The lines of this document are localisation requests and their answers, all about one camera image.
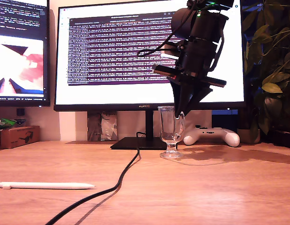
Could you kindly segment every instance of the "cardboard box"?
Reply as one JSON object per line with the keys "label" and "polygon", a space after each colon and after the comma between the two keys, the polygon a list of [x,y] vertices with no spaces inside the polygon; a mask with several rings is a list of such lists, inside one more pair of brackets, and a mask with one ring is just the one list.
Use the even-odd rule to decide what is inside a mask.
{"label": "cardboard box", "polygon": [[2,149],[12,149],[33,142],[38,142],[39,140],[39,126],[4,129],[0,134],[0,147]]}

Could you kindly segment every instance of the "glass handle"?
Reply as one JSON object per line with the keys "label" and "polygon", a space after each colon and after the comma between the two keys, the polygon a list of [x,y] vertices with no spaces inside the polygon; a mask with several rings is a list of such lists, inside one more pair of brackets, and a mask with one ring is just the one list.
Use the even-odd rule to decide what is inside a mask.
{"label": "glass handle", "polygon": [[180,129],[179,129],[179,132],[177,133],[177,137],[182,137],[183,131],[185,129],[185,123],[184,123],[185,122],[185,117],[184,117],[183,111],[181,111],[181,113],[179,114],[179,117],[176,118],[176,119],[179,120],[179,123],[180,123]]}

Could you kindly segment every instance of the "stylus pen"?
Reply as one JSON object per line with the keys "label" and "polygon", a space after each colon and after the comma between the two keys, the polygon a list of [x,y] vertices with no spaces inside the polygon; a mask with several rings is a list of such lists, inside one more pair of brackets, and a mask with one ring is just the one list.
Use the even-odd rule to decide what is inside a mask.
{"label": "stylus pen", "polygon": [[89,189],[92,184],[85,183],[47,183],[47,182],[0,182],[0,188],[31,188],[31,189]]}

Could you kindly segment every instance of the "huawei logo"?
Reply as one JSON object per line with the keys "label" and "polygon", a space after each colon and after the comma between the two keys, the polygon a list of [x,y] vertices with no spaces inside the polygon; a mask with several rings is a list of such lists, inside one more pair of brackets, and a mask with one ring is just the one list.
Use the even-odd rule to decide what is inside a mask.
{"label": "huawei logo", "polygon": [[150,108],[150,105],[139,105],[139,108]]}

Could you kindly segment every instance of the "glass stem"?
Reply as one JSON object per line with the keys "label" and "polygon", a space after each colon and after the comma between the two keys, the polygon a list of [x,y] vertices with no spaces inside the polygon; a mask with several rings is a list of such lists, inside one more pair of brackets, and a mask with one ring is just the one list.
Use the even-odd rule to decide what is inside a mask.
{"label": "glass stem", "polygon": [[176,152],[176,144],[167,144],[166,152]]}

